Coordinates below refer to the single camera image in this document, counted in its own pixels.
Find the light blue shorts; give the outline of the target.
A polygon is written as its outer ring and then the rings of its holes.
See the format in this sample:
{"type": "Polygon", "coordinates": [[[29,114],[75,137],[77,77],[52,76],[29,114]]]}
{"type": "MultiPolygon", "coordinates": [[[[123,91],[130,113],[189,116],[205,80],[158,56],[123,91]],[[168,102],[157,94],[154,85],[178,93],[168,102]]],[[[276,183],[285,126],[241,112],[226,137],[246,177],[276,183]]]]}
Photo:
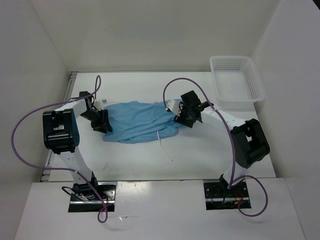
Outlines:
{"type": "Polygon", "coordinates": [[[107,105],[112,131],[103,137],[104,142],[139,144],[174,137],[184,125],[174,121],[175,114],[167,112],[162,102],[139,101],[107,105]]]}

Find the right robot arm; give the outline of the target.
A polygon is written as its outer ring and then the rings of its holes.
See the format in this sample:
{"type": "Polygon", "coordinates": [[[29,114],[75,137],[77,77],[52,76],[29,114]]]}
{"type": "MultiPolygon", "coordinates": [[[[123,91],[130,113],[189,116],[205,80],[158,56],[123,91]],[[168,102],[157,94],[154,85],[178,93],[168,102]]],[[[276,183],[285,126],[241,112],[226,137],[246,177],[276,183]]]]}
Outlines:
{"type": "Polygon", "coordinates": [[[225,197],[237,191],[247,169],[270,153],[257,119],[238,118],[215,108],[208,101],[201,102],[193,90],[183,94],[181,100],[169,100],[166,109],[175,114],[175,122],[188,128],[198,121],[227,133],[231,142],[231,166],[219,178],[219,191],[225,197]]]}

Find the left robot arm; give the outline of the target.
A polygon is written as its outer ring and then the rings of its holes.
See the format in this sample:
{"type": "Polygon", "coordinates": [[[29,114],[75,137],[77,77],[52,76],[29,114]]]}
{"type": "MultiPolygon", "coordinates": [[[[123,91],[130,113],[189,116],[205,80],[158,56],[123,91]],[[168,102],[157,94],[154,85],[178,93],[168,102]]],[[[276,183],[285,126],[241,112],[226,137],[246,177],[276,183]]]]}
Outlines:
{"type": "Polygon", "coordinates": [[[100,187],[79,150],[77,117],[90,121],[93,131],[103,134],[111,132],[112,127],[108,110],[105,109],[105,99],[95,100],[87,91],[81,91],[79,97],[86,98],[79,101],[71,98],[70,103],[42,114],[43,141],[47,149],[60,157],[68,169],[72,169],[72,191],[76,197],[93,201],[98,199],[100,187]]]}

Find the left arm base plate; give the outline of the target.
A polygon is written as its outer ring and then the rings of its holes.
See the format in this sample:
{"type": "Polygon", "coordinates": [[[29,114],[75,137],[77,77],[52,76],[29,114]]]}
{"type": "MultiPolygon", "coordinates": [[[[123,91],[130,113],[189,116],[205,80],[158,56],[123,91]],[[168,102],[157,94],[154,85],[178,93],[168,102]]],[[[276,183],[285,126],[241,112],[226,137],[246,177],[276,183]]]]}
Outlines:
{"type": "MultiPolygon", "coordinates": [[[[116,182],[99,182],[97,186],[97,191],[107,205],[109,212],[115,211],[116,188],[116,182]]],[[[87,197],[82,193],[76,193],[74,187],[63,186],[63,190],[70,196],[69,213],[98,213],[103,208],[102,202],[94,193],[87,197]]]]}

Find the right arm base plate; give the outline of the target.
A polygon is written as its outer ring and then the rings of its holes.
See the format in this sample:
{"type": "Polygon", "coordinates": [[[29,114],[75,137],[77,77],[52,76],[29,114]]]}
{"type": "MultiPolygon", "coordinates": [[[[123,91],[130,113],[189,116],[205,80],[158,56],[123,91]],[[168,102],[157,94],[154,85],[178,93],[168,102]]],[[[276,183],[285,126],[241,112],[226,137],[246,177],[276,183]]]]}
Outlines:
{"type": "Polygon", "coordinates": [[[233,190],[223,190],[219,180],[203,182],[205,206],[211,210],[251,209],[246,182],[242,181],[233,190]]]}

